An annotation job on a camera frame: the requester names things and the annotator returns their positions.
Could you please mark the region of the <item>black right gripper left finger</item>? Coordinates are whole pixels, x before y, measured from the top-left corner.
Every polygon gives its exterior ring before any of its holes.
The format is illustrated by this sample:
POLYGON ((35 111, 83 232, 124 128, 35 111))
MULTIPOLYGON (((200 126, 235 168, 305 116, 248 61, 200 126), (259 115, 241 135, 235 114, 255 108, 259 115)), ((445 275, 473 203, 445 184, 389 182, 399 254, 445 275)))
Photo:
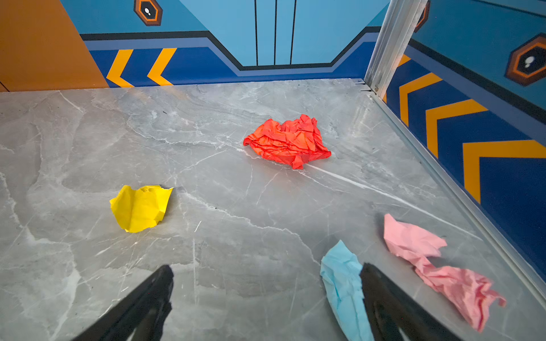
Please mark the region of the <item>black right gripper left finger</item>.
POLYGON ((75 340, 160 340, 172 310, 173 271, 159 267, 75 340))

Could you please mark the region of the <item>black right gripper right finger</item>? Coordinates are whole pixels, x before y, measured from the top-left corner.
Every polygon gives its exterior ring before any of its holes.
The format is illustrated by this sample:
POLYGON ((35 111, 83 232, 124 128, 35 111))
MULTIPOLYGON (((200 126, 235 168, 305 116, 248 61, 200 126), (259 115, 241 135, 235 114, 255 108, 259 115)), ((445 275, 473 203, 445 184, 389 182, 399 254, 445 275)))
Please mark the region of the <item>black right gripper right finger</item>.
POLYGON ((365 311, 375 340, 458 340, 378 267, 360 272, 365 311))

